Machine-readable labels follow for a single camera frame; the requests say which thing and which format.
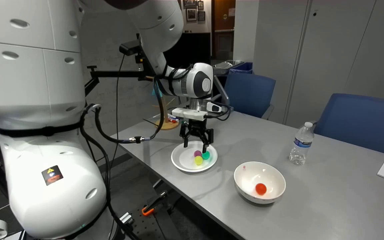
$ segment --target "wooden stand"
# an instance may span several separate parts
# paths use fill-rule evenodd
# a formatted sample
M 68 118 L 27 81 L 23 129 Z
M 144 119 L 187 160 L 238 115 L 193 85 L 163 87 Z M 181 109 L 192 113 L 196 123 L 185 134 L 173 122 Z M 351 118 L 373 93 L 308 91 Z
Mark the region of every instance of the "wooden stand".
M 163 102 L 163 110 L 164 110 L 164 124 L 163 124 L 163 127 L 161 128 L 161 130 L 171 130 L 171 129 L 177 128 L 177 126 L 179 126 L 179 123 L 178 122 L 172 123 L 168 118 L 167 104 L 166 104 L 165 96 L 162 96 L 162 102 Z M 156 124 L 155 127 L 158 127 L 158 125 L 160 124 L 160 121 L 157 120 L 155 122 L 155 124 Z

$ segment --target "chair backrest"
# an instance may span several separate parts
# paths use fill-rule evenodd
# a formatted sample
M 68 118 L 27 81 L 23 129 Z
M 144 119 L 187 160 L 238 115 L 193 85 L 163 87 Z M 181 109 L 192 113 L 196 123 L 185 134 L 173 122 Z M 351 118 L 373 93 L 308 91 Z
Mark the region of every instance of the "chair backrest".
M 314 132 L 384 152 L 384 99 L 333 94 Z
M 271 104 L 275 80 L 254 74 L 227 75 L 225 91 L 235 111 L 262 117 Z

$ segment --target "pink ball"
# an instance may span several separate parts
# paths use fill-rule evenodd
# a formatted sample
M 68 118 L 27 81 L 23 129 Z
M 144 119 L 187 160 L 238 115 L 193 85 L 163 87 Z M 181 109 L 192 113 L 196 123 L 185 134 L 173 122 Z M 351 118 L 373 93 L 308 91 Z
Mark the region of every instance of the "pink ball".
M 202 153 L 200 150 L 196 150 L 194 153 L 193 153 L 193 156 L 196 157 L 196 156 L 201 156 L 202 157 Z

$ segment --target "white plate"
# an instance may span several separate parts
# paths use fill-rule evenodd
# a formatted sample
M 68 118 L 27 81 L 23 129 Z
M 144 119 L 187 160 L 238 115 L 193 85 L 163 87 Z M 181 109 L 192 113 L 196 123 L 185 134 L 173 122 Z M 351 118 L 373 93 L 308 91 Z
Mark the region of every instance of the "white plate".
M 276 201 L 285 191 L 284 176 L 273 166 L 262 162 L 245 162 L 240 164 L 233 173 L 236 189 L 246 199 L 268 204 Z M 259 195 L 256 184 L 266 186 L 266 193 Z
M 210 153 L 209 159 L 204 159 L 201 165 L 195 164 L 193 153 L 196 150 L 202 151 L 203 143 L 201 141 L 190 141 L 188 147 L 184 148 L 183 143 L 177 146 L 171 153 L 171 162 L 178 169 L 188 173 L 198 173 L 212 167 L 217 161 L 217 151 L 213 146 L 207 147 Z

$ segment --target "trash can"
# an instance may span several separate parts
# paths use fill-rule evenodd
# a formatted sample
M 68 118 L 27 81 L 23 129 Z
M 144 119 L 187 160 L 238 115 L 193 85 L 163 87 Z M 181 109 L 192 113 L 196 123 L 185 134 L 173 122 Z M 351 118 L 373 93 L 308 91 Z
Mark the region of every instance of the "trash can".
M 232 73 L 245 73 L 245 74 L 254 74 L 253 73 L 253 63 L 252 62 L 244 62 L 243 64 L 233 67 L 229 70 L 229 74 Z

